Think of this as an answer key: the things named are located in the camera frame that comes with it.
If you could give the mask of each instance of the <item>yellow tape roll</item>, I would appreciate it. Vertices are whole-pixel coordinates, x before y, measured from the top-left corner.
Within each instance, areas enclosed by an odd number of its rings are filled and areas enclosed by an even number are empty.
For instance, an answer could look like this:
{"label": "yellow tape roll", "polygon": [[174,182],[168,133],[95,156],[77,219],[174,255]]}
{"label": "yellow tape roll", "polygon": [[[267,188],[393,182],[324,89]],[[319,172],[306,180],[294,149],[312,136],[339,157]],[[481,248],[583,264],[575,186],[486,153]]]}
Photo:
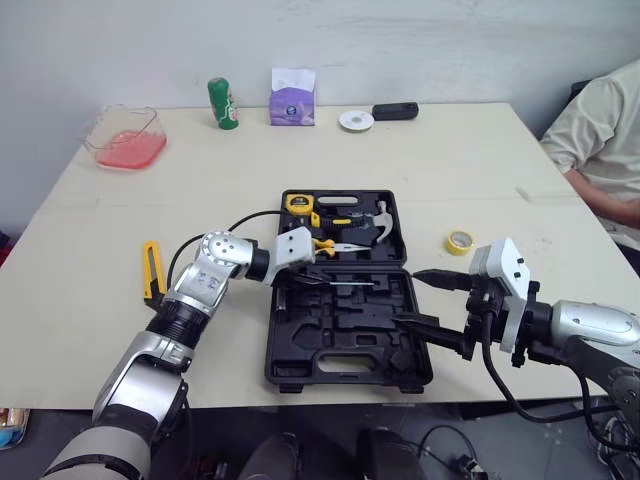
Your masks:
{"label": "yellow tape roll", "polygon": [[467,232],[456,230],[449,234],[444,246],[451,255],[466,255],[473,248],[473,237]]}

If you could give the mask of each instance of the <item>person's arm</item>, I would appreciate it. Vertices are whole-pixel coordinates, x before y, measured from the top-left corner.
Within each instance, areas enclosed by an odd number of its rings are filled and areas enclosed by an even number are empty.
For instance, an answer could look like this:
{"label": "person's arm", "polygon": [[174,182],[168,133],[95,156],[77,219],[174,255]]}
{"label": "person's arm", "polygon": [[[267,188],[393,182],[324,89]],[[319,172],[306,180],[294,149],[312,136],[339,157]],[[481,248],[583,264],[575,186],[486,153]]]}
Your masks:
{"label": "person's arm", "polygon": [[622,202],[594,187],[578,170],[564,174],[571,186],[596,215],[632,228],[640,228],[640,199]]}
{"label": "person's arm", "polygon": [[540,145],[597,215],[640,228],[640,199],[617,200],[580,173],[615,135],[623,106],[624,93],[614,81],[592,80],[553,122]]}
{"label": "person's arm", "polygon": [[563,174],[580,170],[615,135],[623,106],[623,91],[614,81],[592,80],[560,113],[540,145]]}

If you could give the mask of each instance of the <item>black remote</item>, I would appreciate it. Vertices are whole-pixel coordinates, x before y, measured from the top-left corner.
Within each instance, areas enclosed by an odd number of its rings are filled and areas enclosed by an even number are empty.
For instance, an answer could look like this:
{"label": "black remote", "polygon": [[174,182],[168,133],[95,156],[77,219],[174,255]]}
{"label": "black remote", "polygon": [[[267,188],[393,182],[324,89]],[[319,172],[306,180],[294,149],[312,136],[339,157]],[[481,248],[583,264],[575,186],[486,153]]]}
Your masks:
{"label": "black remote", "polygon": [[381,120],[411,120],[418,116],[418,104],[416,102],[406,103],[384,103],[374,105],[371,115],[376,122]]}

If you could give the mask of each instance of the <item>black cable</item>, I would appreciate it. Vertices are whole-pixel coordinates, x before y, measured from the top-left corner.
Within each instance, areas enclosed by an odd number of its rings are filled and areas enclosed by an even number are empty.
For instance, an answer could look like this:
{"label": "black cable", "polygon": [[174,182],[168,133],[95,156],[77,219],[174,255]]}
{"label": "black cable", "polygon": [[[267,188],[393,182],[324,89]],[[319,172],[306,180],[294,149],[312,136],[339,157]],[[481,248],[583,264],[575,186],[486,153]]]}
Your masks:
{"label": "black cable", "polygon": [[489,375],[497,385],[504,398],[507,400],[509,406],[513,408],[516,413],[518,413],[518,415],[534,423],[554,423],[584,417],[587,409],[589,410],[590,415],[594,413],[618,410],[618,407],[616,407],[615,405],[591,408],[591,405],[587,407],[587,405],[585,404],[584,410],[577,410],[575,412],[567,412],[560,415],[552,415],[550,417],[536,417],[535,415],[531,415],[524,408],[522,408],[520,403],[515,399],[509,388],[502,381],[502,378],[500,378],[496,367],[493,365],[493,360],[491,359],[491,324],[493,323],[494,318],[495,315],[492,312],[486,312],[482,316],[482,359],[484,361],[485,368],[489,372]]}
{"label": "black cable", "polygon": [[584,377],[584,375],[582,375],[582,373],[577,371],[575,368],[573,367],[569,367],[569,368],[571,368],[571,371],[573,371],[573,373],[576,374],[576,377],[578,377],[578,380],[580,381],[580,389],[582,390],[582,403],[584,404],[584,419],[587,422],[587,428],[589,428],[589,432],[591,432],[591,435],[593,436],[593,438],[595,438],[598,442],[603,444],[605,447],[608,447],[614,450],[620,450],[622,452],[640,453],[640,445],[634,446],[634,445],[624,445],[621,443],[614,443],[606,439],[600,432],[598,432],[598,429],[593,423],[593,416],[591,415],[591,395],[589,393],[589,384],[587,383],[587,379]]}
{"label": "black cable", "polygon": [[[193,414],[191,412],[191,406],[189,405],[189,400],[185,398],[182,406],[183,406],[183,410],[187,420],[187,441],[189,443],[187,444],[187,456],[184,460],[184,464],[180,469],[180,473],[176,477],[176,479],[178,480],[182,480],[185,477],[187,471],[189,470],[189,465],[191,465],[191,462],[193,461],[194,450],[195,450],[195,430],[193,428]],[[196,478],[196,475],[198,473],[197,466],[194,470],[195,471],[194,471],[193,477]]]}
{"label": "black cable", "polygon": [[171,288],[171,278],[173,277],[173,269],[176,266],[178,257],[180,256],[180,254],[185,248],[187,248],[196,240],[200,240],[202,237],[204,237],[204,233],[201,233],[200,235],[196,235],[195,237],[191,237],[189,240],[187,240],[182,245],[180,245],[180,248],[178,248],[178,250],[176,250],[176,253],[173,254],[173,258],[171,259],[171,263],[169,264],[169,270],[167,270],[167,291]]}
{"label": "black cable", "polygon": [[[236,223],[231,225],[227,229],[227,231],[233,232],[236,228],[238,228],[244,222],[246,222],[247,220],[251,220],[252,218],[255,218],[255,217],[260,217],[262,215],[281,215],[283,213],[289,213],[289,212],[287,212],[286,210],[263,210],[261,212],[252,213],[251,215],[247,215],[246,217],[241,218]],[[187,240],[182,245],[180,245],[180,248],[178,248],[178,250],[176,250],[176,253],[173,254],[173,257],[171,258],[171,263],[169,264],[169,270],[167,270],[167,290],[171,288],[173,270],[175,269],[178,258],[180,257],[180,255],[182,254],[185,248],[187,248],[193,242],[200,240],[203,236],[204,236],[204,233],[201,233],[200,235],[196,235],[195,237],[191,237],[189,240]]]}
{"label": "black cable", "polygon": [[416,451],[417,451],[417,457],[418,460],[420,460],[420,458],[422,457],[422,452],[426,453],[427,455],[429,455],[431,458],[433,458],[434,460],[436,460],[440,465],[442,465],[443,467],[447,468],[448,470],[451,470],[454,473],[460,474],[460,472],[458,470],[456,470],[455,468],[453,468],[451,465],[449,465],[447,462],[445,462],[443,459],[441,459],[440,457],[438,457],[435,453],[433,453],[430,450],[427,450],[426,448],[420,449],[420,445],[417,444],[416,442],[410,442],[408,440],[405,440],[405,442],[407,442],[409,445],[413,445],[414,447],[416,447]]}
{"label": "black cable", "polygon": [[247,215],[246,217],[241,218],[236,223],[231,225],[229,228],[227,228],[227,231],[233,232],[236,228],[238,228],[244,222],[246,222],[247,220],[251,220],[252,218],[255,218],[255,217],[261,217],[262,215],[282,215],[283,213],[288,214],[289,212],[287,212],[286,210],[263,210],[261,212],[252,213],[251,215]]}
{"label": "black cable", "polygon": [[[469,450],[471,457],[475,460],[478,460],[478,454],[476,453],[476,449],[473,448],[473,444],[471,443],[471,440],[469,440],[469,437],[467,437],[461,430],[457,429],[456,427],[452,427],[451,425],[436,425],[435,427],[430,428],[427,433],[424,434],[424,437],[422,437],[422,440],[420,441],[420,451],[429,451],[426,448],[427,440],[429,440],[429,435],[431,435],[436,430],[441,430],[443,428],[457,433],[467,446],[467,450]],[[421,455],[420,451],[418,452],[418,458],[420,458]]]}

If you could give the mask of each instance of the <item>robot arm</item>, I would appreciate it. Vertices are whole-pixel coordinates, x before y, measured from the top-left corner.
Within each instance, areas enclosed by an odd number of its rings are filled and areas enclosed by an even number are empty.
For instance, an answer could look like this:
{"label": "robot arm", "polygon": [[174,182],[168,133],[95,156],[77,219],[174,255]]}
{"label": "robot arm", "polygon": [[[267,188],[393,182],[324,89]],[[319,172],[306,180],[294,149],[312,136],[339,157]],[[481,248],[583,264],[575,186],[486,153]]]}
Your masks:
{"label": "robot arm", "polygon": [[271,285],[280,270],[314,261],[311,233],[304,227],[278,236],[270,252],[229,232],[204,235],[194,262],[100,390],[93,426],[71,440],[42,478],[148,478],[150,445],[178,419],[188,390],[182,374],[229,280],[249,278]]}
{"label": "robot arm", "polygon": [[437,288],[468,291],[469,315],[463,332],[442,328],[426,315],[395,318],[408,330],[471,360],[487,319],[493,319],[490,341],[512,354],[513,366],[522,366],[527,353],[533,361],[570,367],[600,385],[640,435],[640,319],[635,314],[597,304],[538,302],[540,284],[531,281],[511,239],[479,248],[469,274],[423,270],[413,276]]}

